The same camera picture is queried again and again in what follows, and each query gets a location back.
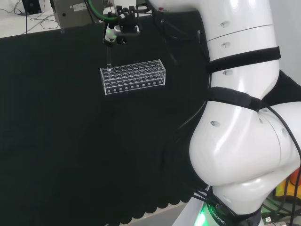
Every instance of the green light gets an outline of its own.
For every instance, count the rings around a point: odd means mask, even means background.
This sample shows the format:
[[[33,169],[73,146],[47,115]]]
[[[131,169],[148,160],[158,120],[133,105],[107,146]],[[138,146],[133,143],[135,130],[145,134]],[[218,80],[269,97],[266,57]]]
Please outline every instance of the green light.
[[[205,214],[203,212],[200,212],[196,222],[194,223],[194,226],[203,226],[205,221],[206,221]]]

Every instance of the red object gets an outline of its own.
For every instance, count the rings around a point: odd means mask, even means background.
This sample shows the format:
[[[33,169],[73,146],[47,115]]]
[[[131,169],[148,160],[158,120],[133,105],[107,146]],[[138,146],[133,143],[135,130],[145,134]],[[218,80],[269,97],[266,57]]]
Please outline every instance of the red object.
[[[290,182],[293,185],[296,185],[299,169],[300,168],[296,169],[296,171],[290,175]]]

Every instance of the velcro strap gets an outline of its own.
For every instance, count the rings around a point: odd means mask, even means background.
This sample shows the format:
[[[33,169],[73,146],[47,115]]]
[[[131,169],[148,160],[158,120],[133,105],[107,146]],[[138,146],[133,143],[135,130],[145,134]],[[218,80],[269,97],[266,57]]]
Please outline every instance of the velcro strap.
[[[207,65],[206,71],[208,74],[212,74],[214,72],[219,72],[234,67],[253,65],[267,61],[278,60],[280,58],[281,55],[279,46],[275,48],[260,49],[211,61]]]
[[[206,99],[208,101],[216,101],[248,108],[256,112],[258,112],[262,106],[262,101],[260,99],[251,97],[243,92],[222,87],[209,88]]]

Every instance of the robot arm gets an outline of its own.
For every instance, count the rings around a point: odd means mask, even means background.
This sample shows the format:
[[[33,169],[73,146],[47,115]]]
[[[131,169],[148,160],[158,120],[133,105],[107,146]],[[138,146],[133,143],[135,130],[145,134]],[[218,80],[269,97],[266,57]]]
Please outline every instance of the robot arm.
[[[210,61],[277,47],[269,0],[149,2],[165,13],[198,10]],[[211,87],[225,87],[263,99],[275,86],[278,75],[279,60],[272,60],[214,72]],[[301,104],[274,108],[301,144]],[[196,174],[213,186],[214,195],[237,215],[259,210],[268,194],[300,165],[295,145],[273,113],[215,101],[208,101],[194,131],[190,161]]]

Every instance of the green cable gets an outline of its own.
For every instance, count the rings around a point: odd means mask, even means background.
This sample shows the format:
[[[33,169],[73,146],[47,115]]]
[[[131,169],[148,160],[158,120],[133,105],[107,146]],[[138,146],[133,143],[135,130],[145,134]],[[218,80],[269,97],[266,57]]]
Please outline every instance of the green cable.
[[[93,10],[93,12],[96,15],[98,15],[100,18],[102,18],[104,20],[109,20],[109,21],[117,20],[117,17],[106,17],[106,16],[100,14],[99,12],[97,12],[97,10],[95,9],[95,7],[93,6],[92,1],[91,0],[88,0],[88,1],[89,1],[89,5],[90,5],[91,9]]]

